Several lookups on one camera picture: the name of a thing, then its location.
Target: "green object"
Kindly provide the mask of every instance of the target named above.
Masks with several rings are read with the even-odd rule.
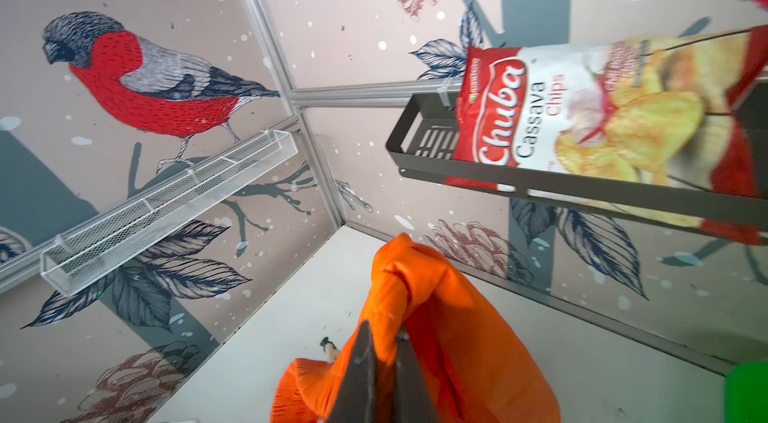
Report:
[[[768,423],[768,361],[744,363],[728,374],[725,422]]]

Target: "red bird breast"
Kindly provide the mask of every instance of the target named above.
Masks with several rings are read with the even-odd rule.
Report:
[[[138,130],[184,138],[227,121],[238,97],[172,102],[129,90],[120,77],[141,66],[144,59],[136,36],[130,32],[99,37],[91,53],[90,68],[70,65],[104,110]]]

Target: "white wire basket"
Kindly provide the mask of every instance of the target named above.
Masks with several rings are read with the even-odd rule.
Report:
[[[40,274],[72,296],[296,153],[290,133],[264,131],[88,226],[58,235],[40,256]]]

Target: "orange cloth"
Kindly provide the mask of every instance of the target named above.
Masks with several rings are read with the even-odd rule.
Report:
[[[442,423],[558,423],[558,401],[525,346],[437,250],[401,233],[373,259],[360,313],[373,334],[376,421],[390,421],[397,333],[404,323]],[[357,332],[333,364],[295,360],[277,386],[273,423],[328,418]]]

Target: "bird head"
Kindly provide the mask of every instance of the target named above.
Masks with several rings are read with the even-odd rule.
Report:
[[[77,68],[89,68],[96,40],[103,34],[123,30],[120,22],[101,13],[62,15],[45,27],[43,51],[48,63],[67,62]]]

